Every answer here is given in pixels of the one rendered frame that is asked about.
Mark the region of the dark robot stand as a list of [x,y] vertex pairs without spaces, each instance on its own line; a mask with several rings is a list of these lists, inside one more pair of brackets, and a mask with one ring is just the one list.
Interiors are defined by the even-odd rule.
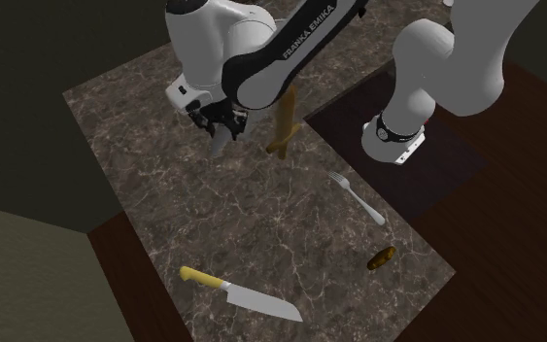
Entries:
[[425,124],[426,140],[402,165],[370,158],[361,147],[362,125],[388,104],[394,90],[390,60],[337,95],[306,122],[405,220],[411,221],[487,165],[439,118]]

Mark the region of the grey flat utensil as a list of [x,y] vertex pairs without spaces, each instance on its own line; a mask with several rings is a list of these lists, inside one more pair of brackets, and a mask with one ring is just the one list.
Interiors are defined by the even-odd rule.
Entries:
[[[237,139],[239,141],[250,140],[251,132],[254,129],[255,125],[256,124],[254,122],[248,121],[245,126],[244,132],[240,133],[237,136]],[[232,140],[232,136],[231,136],[230,130],[223,124],[218,123],[216,125],[215,135],[212,138],[211,145],[210,145],[210,156],[220,155],[224,146],[231,140]]]

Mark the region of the brown oval lump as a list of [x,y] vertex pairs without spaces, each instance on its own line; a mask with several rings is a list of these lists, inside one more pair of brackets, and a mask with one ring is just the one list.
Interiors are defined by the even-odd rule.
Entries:
[[381,251],[379,251],[375,256],[373,256],[366,264],[368,270],[375,270],[388,261],[390,261],[396,251],[396,248],[389,246]]

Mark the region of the yellow-handled kitchen knife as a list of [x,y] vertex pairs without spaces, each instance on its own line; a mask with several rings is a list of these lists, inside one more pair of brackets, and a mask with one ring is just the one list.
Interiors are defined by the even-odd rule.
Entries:
[[201,285],[225,291],[227,303],[272,317],[303,322],[298,309],[281,298],[229,283],[187,266],[182,266],[179,273],[183,281],[193,280]]

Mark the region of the brown wooden utensil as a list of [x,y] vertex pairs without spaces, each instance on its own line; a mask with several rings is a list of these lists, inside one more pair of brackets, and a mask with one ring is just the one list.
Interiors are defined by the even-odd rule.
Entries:
[[291,138],[301,127],[294,122],[295,111],[295,86],[290,85],[287,91],[277,102],[275,111],[275,139],[266,147],[268,154],[277,153],[279,159],[287,157],[288,144]]

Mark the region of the silver fork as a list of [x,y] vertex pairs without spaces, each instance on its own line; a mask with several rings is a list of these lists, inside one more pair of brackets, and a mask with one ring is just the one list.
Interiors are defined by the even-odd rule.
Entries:
[[368,205],[364,200],[362,200],[351,188],[351,184],[349,180],[344,177],[343,175],[334,172],[334,171],[328,171],[328,176],[338,183],[338,185],[346,190],[348,193],[350,193],[354,199],[359,203],[359,205],[367,212],[367,214],[379,225],[384,225],[386,223],[385,218],[375,209],[373,209],[370,205]]

